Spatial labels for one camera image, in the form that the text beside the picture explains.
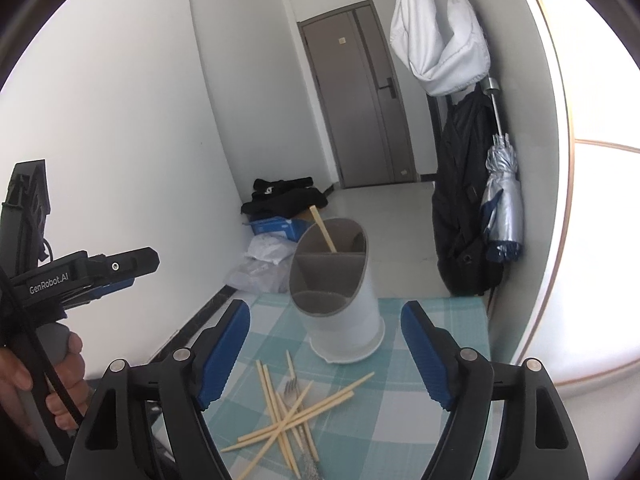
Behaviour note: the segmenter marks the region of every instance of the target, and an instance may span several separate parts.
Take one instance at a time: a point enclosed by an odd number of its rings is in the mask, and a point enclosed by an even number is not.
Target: tablecloth
[[[380,300],[385,337],[371,357],[357,364],[329,365],[308,344],[299,314],[285,294],[264,294],[250,305],[252,322],[223,396],[204,419],[218,449],[236,442],[271,421],[266,411],[255,360],[269,367],[274,387],[288,379],[286,351],[293,357],[303,388],[313,380],[305,405],[323,399],[369,372],[375,376],[358,387],[353,399],[310,422],[325,480],[419,479],[440,438],[448,413],[430,399],[402,337],[399,325],[406,299]],[[434,325],[446,328],[460,346],[489,358],[485,307],[479,298],[419,300]],[[474,475],[488,477],[488,430]],[[237,477],[261,444],[222,454]],[[248,480],[294,478],[274,444]]]

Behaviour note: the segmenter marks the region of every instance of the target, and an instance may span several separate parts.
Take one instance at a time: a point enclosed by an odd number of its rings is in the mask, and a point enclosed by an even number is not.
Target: metal fork
[[[282,400],[289,409],[291,409],[291,407],[296,403],[296,400],[298,400],[298,380],[296,378],[289,379],[289,381],[284,385],[284,395]],[[305,480],[322,480],[316,461],[311,456],[311,452],[308,448],[305,433],[301,431],[300,428],[293,428],[293,431],[298,432],[300,435],[300,442],[304,443],[302,449],[302,459],[305,463],[303,478]]]

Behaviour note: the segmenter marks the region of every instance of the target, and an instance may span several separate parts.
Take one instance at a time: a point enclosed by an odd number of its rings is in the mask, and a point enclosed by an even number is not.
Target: person's hand
[[[84,359],[80,355],[82,340],[78,334],[69,335],[68,347],[68,354],[55,369],[73,402],[84,415],[91,390],[84,380]],[[36,434],[24,413],[17,393],[17,390],[30,391],[32,387],[33,381],[27,368],[9,349],[0,348],[0,406],[25,434],[35,440]],[[56,416],[56,425],[61,430],[74,430],[78,427],[58,394],[50,394],[46,403],[49,411]]]

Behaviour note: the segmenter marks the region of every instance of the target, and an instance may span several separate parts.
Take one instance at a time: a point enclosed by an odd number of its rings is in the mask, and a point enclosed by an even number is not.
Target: screw
[[[126,363],[122,359],[116,359],[109,365],[109,370],[112,372],[121,372],[124,370],[125,364]]]
[[[475,361],[476,359],[478,359],[478,352],[476,352],[472,348],[463,348],[460,351],[460,357],[462,357],[465,361]]]
[[[176,361],[186,361],[191,355],[191,351],[188,348],[178,348],[174,352],[174,359]]]
[[[542,363],[537,359],[528,359],[527,368],[532,372],[539,372],[540,370],[542,370]]]

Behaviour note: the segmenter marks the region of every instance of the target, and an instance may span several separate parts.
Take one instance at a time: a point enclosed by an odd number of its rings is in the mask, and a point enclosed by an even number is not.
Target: floor
[[[342,216],[367,233],[379,298],[448,298],[440,279],[431,223],[433,184],[339,189],[323,218]]]

